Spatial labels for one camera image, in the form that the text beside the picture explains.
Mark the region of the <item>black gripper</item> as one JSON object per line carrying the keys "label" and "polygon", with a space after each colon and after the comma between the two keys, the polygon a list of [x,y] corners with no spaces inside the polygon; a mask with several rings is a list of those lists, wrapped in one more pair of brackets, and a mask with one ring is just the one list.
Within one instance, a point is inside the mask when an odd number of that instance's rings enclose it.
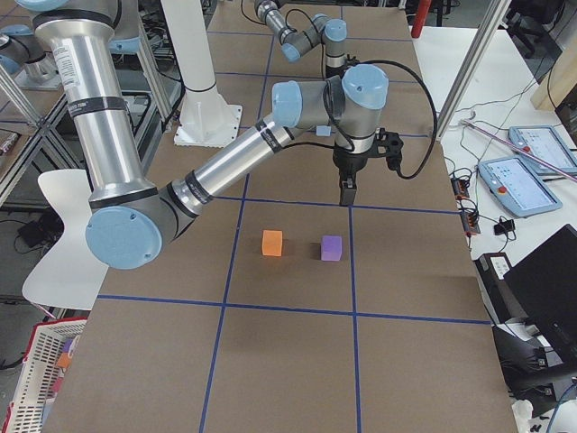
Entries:
{"label": "black gripper", "polygon": [[354,204],[357,192],[356,173],[366,166],[369,156],[368,152],[351,153],[343,148],[334,148],[333,163],[339,170],[341,207]]}

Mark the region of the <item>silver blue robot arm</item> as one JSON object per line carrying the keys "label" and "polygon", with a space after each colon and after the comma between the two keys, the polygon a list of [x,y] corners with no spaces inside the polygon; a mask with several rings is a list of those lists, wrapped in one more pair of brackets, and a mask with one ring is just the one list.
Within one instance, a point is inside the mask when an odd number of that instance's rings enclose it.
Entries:
{"label": "silver blue robot arm", "polygon": [[211,146],[216,155],[185,178],[158,188],[143,173],[112,60],[117,44],[139,42],[137,4],[26,1],[23,7],[32,15],[36,36],[52,50],[86,157],[93,192],[85,238],[100,262],[130,270],[153,261],[214,196],[310,129],[334,135],[340,202],[353,203],[355,174],[373,155],[389,79],[371,64],[344,66],[343,21],[319,14],[309,29],[293,32],[276,3],[256,5],[288,60],[324,44],[335,74],[324,81],[276,84],[271,113],[240,132],[242,108],[228,104],[216,87],[200,3],[164,2],[185,86],[175,142]]}
{"label": "silver blue robot arm", "polygon": [[285,3],[286,1],[255,1],[254,12],[259,21],[273,32],[286,60],[295,63],[320,46],[324,50],[325,77],[342,77],[348,68],[345,53],[348,36],[346,22],[326,14],[311,17],[304,13],[309,26],[299,31],[289,23],[289,13],[294,12],[294,9],[287,11],[285,15],[281,13],[280,8]]}

